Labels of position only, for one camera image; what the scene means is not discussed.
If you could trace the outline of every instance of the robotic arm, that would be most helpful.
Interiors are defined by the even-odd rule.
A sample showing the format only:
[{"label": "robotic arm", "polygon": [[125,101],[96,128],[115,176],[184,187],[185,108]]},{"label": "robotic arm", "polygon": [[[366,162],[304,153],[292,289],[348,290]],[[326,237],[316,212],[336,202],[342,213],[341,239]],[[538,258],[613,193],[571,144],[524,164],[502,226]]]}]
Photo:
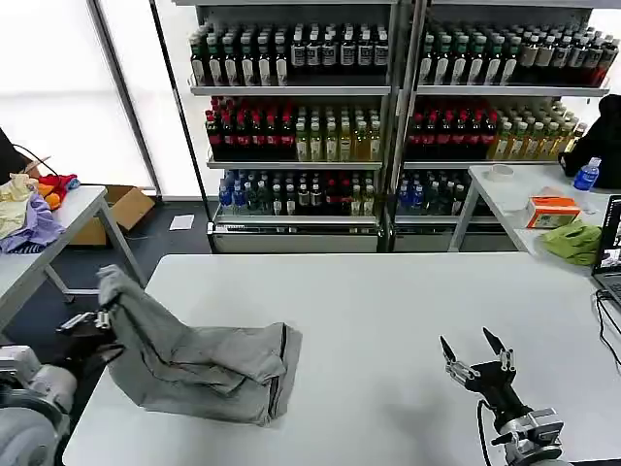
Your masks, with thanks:
[{"label": "robotic arm", "polygon": [[562,453],[559,434],[563,421],[551,408],[533,411],[521,402],[511,386],[516,374],[513,349],[506,349],[486,328],[483,334],[498,360],[471,367],[458,360],[444,337],[440,337],[446,372],[468,391],[483,395],[500,434],[491,444],[505,446],[508,466],[542,466],[542,462],[558,458]]}]

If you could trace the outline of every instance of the tissue box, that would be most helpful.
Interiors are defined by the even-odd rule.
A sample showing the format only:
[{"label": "tissue box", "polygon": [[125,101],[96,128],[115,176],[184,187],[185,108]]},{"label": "tissue box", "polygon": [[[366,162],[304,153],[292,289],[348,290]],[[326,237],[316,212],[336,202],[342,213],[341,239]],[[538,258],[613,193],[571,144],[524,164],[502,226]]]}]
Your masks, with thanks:
[{"label": "tissue box", "polygon": [[571,223],[580,209],[571,197],[531,197],[526,206],[526,228],[558,228]]}]

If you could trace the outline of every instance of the folded clothes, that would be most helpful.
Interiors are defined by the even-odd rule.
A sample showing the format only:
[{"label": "folded clothes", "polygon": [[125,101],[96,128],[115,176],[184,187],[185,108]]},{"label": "folded clothes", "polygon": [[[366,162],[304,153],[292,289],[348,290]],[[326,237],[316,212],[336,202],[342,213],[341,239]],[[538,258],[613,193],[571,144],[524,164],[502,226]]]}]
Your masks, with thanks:
[{"label": "folded clothes", "polygon": [[115,265],[99,271],[123,354],[110,365],[118,387],[150,411],[265,425],[284,415],[302,334],[265,328],[188,327]]},{"label": "folded clothes", "polygon": [[60,207],[67,191],[80,186],[77,175],[46,175],[39,177],[39,193],[55,211]]},{"label": "folded clothes", "polygon": [[36,184],[28,175],[11,174],[11,180],[0,185],[0,240],[24,224],[28,200]]},{"label": "folded clothes", "polygon": [[33,192],[26,206],[23,226],[0,240],[4,253],[34,253],[55,241],[65,229],[51,215],[49,205],[39,193]]}]

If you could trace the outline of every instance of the white table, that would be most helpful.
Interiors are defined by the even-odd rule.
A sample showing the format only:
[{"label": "white table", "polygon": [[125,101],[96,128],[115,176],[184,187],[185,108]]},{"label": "white table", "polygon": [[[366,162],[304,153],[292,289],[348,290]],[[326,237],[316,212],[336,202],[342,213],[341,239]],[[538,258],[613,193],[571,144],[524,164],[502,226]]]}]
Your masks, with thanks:
[{"label": "white table", "polygon": [[0,330],[11,321],[46,278],[50,279],[66,297],[96,294],[97,290],[68,288],[50,266],[52,260],[95,215],[101,219],[127,270],[142,285],[147,283],[136,258],[112,217],[104,198],[105,194],[106,188],[103,186],[80,186],[69,191],[60,208],[53,213],[54,218],[66,229],[54,243],[39,254],[0,254]]},{"label": "white table", "polygon": [[[511,165],[514,176],[510,182],[493,182],[487,177],[490,168],[490,165],[474,165],[468,170],[472,183],[451,238],[449,252],[459,251],[468,224],[473,217],[476,201],[481,196],[518,250],[553,261],[557,265],[567,264],[563,259],[549,253],[539,244],[538,236],[548,230],[521,227],[522,225],[519,222],[523,219],[516,215],[516,211],[524,209],[529,197],[538,194],[546,186],[570,197],[575,197],[577,192],[572,186],[572,179],[567,178],[558,165]],[[587,193],[585,199],[596,211],[591,215],[582,213],[579,218],[588,223],[602,226],[608,198],[612,193],[621,193],[621,191],[612,192],[595,189]],[[575,271],[586,271],[584,273],[589,272],[588,267],[575,266],[569,268]]]},{"label": "white table", "polygon": [[[477,396],[445,373],[439,341],[468,363],[492,360],[483,325],[515,349],[524,403],[566,422],[565,459],[621,458],[621,376],[594,290],[522,252],[168,255],[147,292],[185,323],[302,331],[289,411],[268,428],[149,413],[105,371],[64,464],[483,464]],[[485,428],[489,441],[489,413]]]}]

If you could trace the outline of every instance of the laptop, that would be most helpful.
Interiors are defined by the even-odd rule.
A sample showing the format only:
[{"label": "laptop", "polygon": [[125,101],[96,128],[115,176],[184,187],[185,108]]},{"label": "laptop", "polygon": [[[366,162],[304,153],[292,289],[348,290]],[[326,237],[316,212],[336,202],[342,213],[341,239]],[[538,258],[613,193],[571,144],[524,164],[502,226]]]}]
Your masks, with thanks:
[{"label": "laptop", "polygon": [[621,195],[608,200],[593,278],[621,305]]}]

